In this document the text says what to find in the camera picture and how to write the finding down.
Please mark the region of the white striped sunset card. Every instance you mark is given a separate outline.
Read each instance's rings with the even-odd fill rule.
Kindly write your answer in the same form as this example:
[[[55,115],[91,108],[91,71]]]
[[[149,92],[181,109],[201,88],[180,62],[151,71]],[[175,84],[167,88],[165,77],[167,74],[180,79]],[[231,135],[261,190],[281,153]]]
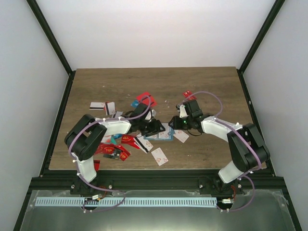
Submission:
[[[135,143],[139,146],[141,150],[145,153],[149,153],[153,149],[153,145],[150,143],[149,140],[145,139],[143,136],[135,137]]]

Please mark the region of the teal card holder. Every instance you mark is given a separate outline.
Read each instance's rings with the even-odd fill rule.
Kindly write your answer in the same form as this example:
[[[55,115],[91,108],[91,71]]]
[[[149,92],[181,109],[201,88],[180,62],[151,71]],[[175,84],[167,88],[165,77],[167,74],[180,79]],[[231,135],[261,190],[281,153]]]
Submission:
[[[163,127],[165,128],[165,131],[159,132],[156,135],[152,136],[144,136],[146,140],[154,140],[154,141],[172,141],[173,135],[175,134],[175,131],[173,128],[171,128],[168,123],[163,123]]]

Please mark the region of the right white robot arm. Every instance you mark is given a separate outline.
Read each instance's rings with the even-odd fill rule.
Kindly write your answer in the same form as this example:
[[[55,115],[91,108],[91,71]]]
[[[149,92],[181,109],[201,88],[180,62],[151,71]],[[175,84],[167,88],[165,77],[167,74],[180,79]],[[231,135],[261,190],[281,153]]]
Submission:
[[[259,170],[269,160],[270,152],[256,125],[231,123],[212,114],[204,114],[197,100],[188,100],[176,106],[179,115],[168,123],[174,130],[195,129],[201,134],[210,134],[226,141],[231,153],[231,161],[219,172],[214,181],[214,189],[220,194],[231,188],[231,182],[244,175]]]

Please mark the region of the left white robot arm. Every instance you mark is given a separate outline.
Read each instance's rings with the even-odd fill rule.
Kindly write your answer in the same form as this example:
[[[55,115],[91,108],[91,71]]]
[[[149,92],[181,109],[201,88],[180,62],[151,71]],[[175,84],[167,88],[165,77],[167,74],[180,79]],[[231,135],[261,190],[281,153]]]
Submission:
[[[77,176],[83,180],[82,190],[87,194],[98,190],[93,156],[104,136],[137,131],[143,136],[152,136],[165,130],[160,120],[155,119],[154,110],[144,103],[138,104],[133,111],[111,118],[83,115],[64,139],[68,153],[76,163]]]

